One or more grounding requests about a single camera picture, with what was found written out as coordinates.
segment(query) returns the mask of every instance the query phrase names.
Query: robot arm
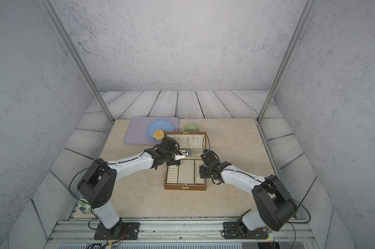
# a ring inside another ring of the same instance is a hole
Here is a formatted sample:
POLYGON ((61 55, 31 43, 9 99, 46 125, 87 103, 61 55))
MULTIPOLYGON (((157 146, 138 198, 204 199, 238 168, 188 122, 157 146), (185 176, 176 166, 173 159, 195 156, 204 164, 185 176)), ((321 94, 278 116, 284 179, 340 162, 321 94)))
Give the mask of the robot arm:
MULTIPOLYGON (((109 162, 95 160, 77 185, 100 220, 95 239, 119 239, 126 227, 109 202, 116 181, 140 170, 157 169, 164 162, 167 166, 179 165, 180 159, 189 156, 189 150, 179 150, 174 139, 165 137, 160 145, 132 157, 109 162)), ((229 162, 220 163, 218 156, 210 150, 205 150, 201 158, 204 162, 200 166, 201 178, 229 183, 253 195, 257 210, 249 210, 238 219, 240 234, 249 237, 257 228, 265 226, 278 231, 297 212, 297 205, 274 175, 260 177, 239 170, 229 162)))
POLYGON ((165 137, 160 145, 132 157, 109 162, 95 160, 77 188, 100 220, 98 230, 105 239, 118 238, 123 227, 120 216, 109 202, 116 181, 144 169, 157 169, 164 162, 167 166, 179 165, 181 159, 189 156, 190 150, 179 150, 179 144, 173 138, 165 137))
POLYGON ((295 201, 276 176, 260 177, 239 170, 229 162, 220 163, 218 156, 210 150, 205 150, 201 158, 204 162, 200 166, 201 178, 229 183, 253 195, 257 210, 249 210, 238 219, 240 233, 249 236, 257 228, 265 226, 279 231, 297 212, 295 201))

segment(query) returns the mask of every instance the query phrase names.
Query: blue plate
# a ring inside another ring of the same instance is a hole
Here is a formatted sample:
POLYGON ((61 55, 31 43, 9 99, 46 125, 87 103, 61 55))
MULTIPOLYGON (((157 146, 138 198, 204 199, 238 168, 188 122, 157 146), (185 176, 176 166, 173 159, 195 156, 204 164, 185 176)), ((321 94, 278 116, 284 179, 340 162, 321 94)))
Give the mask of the blue plate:
POLYGON ((173 132, 174 131, 174 125, 171 122, 167 121, 167 120, 157 120, 157 121, 154 121, 153 123, 151 123, 149 125, 149 127, 147 128, 147 131, 146 131, 147 136, 151 140, 157 141, 153 137, 153 133, 156 130, 165 130, 166 132, 173 132))

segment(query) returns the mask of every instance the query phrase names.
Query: metal rail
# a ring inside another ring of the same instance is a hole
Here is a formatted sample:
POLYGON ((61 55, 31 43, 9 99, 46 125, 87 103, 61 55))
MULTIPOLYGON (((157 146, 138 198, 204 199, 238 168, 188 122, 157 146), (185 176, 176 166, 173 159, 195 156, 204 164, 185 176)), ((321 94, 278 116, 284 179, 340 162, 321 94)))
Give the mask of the metal rail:
POLYGON ((53 27, 55 28, 56 32, 58 33, 59 37, 63 41, 64 45, 66 46, 68 52, 70 53, 71 58, 73 59, 75 65, 77 66, 78 70, 81 72, 82 77, 84 77, 85 82, 87 83, 88 87, 90 88, 91 92, 93 93, 94 97, 96 98, 97 102, 99 103, 102 110, 105 112, 107 118, 110 120, 111 123, 114 123, 114 117, 111 115, 110 110, 107 108, 106 103, 104 102, 102 96, 100 95, 99 91, 97 90, 95 83, 93 82, 88 70, 86 69, 84 63, 82 62, 80 56, 78 55, 77 50, 75 49, 73 43, 71 42, 70 37, 68 36, 65 28, 63 27, 59 16, 57 15, 52 3, 50 0, 38 0, 44 9, 45 13, 47 14, 50 22, 52 23, 53 27))
POLYGON ((286 52, 284 54, 283 60, 280 63, 280 67, 278 69, 278 72, 276 73, 275 79, 273 80, 272 85, 269 88, 268 96, 266 96, 265 103, 262 106, 260 115, 258 117, 258 122, 261 123, 262 119, 265 116, 266 111, 268 110, 268 107, 270 105, 270 102, 272 101, 273 96, 276 93, 276 90, 279 87, 280 81, 283 78, 283 75, 287 69, 287 66, 290 62, 291 57, 294 54, 295 47, 297 46, 300 37, 302 35, 302 32, 304 31, 305 25, 308 22, 308 19, 310 18, 310 15, 312 13, 312 10, 314 9, 316 0, 307 0, 305 3, 304 9, 302 10, 301 16, 298 20, 297 26, 295 27, 294 33, 291 36, 290 43, 286 49, 286 52))
MULTIPOLYGON (((139 222, 139 236, 128 242, 268 242, 266 239, 225 240, 221 236, 223 222, 236 221, 236 218, 123 218, 125 222, 139 222)), ((53 229, 48 243, 92 242, 95 231, 88 228, 89 219, 59 221, 53 229)), ((95 227, 99 222, 91 221, 95 227)), ((296 242, 315 242, 310 226, 294 224, 296 242)), ((280 231, 272 232, 276 242, 292 242, 294 231, 290 224, 280 231)))
POLYGON ((265 134, 264 128, 262 127, 262 124, 260 124, 258 122, 256 124, 257 124, 257 127, 258 127, 258 132, 260 133, 262 142, 264 143, 264 147, 265 147, 266 153, 268 155, 269 162, 272 165, 273 171, 275 172, 275 176, 277 176, 280 179, 280 181, 283 183, 283 185, 287 188, 286 182, 285 182, 285 180, 283 178, 283 175, 282 175, 282 172, 281 172, 281 170, 278 166, 275 155, 272 152, 272 148, 271 148, 270 143, 268 141, 268 137, 265 134))

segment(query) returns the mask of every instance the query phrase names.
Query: concrete wall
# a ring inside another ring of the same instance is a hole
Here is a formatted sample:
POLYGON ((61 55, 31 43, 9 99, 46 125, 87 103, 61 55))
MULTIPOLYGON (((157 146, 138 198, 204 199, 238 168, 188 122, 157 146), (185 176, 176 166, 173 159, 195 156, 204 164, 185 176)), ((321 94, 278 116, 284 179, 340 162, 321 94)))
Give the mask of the concrete wall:
POLYGON ((100 91, 265 90, 305 0, 53 0, 100 91))
POLYGON ((375 248, 375 0, 318 0, 275 100, 358 248, 375 248))
POLYGON ((0 244, 92 97, 39 2, 0 1, 0 244))

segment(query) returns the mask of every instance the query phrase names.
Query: green bowl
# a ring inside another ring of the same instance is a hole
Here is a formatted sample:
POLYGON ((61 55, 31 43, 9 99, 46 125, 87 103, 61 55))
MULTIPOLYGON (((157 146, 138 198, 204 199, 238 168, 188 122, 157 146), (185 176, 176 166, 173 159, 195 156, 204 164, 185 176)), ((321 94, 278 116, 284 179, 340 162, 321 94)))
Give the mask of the green bowl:
POLYGON ((199 132, 200 127, 196 123, 188 123, 185 125, 185 132, 199 132))

